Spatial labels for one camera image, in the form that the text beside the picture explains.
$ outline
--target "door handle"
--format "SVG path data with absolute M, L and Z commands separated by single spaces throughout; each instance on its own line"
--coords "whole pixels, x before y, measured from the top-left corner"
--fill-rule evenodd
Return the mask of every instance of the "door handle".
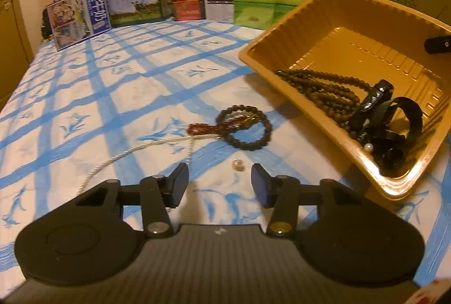
M 8 0 L 0 0 L 0 3 L 4 2 L 3 8 L 8 10 L 11 7 L 11 3 Z

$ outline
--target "door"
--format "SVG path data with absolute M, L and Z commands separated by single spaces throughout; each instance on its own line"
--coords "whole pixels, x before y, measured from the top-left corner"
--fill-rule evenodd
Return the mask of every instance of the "door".
M 0 0 L 0 110 L 28 68 L 27 45 L 19 0 Z

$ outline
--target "bed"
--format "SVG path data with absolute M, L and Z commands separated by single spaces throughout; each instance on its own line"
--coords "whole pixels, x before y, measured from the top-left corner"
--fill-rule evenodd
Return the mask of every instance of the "bed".
M 127 26 L 56 52 L 43 45 L 0 113 L 0 297 L 23 281 L 14 239 L 28 223 L 73 198 L 92 168 L 148 140 L 186 135 L 191 123 L 213 124 L 233 104 L 265 112 L 274 127 L 270 144 L 244 152 L 217 139 L 196 141 L 190 184 L 175 224 L 258 223 L 269 214 L 256 201 L 250 168 L 302 183 L 333 178 L 391 209 L 417 227 L 426 254 L 420 285 L 451 276 L 451 139 L 440 148 L 406 200 L 384 200 L 357 167 L 290 102 L 238 60 L 259 30 L 209 21 Z M 241 137 L 258 137 L 258 128 Z M 167 174 L 187 156 L 188 141 L 150 146 L 106 167 L 88 188 L 107 178 L 122 184 Z M 235 171 L 233 159 L 244 161 Z M 125 221 L 142 228 L 140 211 Z M 299 209 L 299 222 L 316 210 Z

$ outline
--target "black watch band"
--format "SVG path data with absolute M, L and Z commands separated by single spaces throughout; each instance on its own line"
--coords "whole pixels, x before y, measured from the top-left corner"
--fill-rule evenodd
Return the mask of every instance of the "black watch band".
M 390 122 L 398 108 L 403 110 L 410 123 L 409 133 L 403 146 L 412 147 L 423 130 L 423 112 L 420 106 L 410 98 L 397 97 L 381 103 L 373 111 L 369 128 L 379 128 L 382 124 Z

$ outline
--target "plastic tray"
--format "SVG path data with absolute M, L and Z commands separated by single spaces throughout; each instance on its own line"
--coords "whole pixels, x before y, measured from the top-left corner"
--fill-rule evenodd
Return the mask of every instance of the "plastic tray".
M 386 198 L 398 200 L 411 192 L 451 126 L 451 55 L 429 55 L 423 47 L 427 38 L 450 34 L 451 26 L 388 0 L 308 0 L 246 46 L 240 59 L 327 133 Z M 423 133 L 403 168 L 382 176 L 371 155 L 273 73 L 288 68 L 353 76 L 370 84 L 386 79 L 395 87 L 393 97 L 415 100 L 423 111 Z M 366 96 L 352 90 L 360 99 Z M 390 126 L 405 133 L 408 121 L 399 112 Z

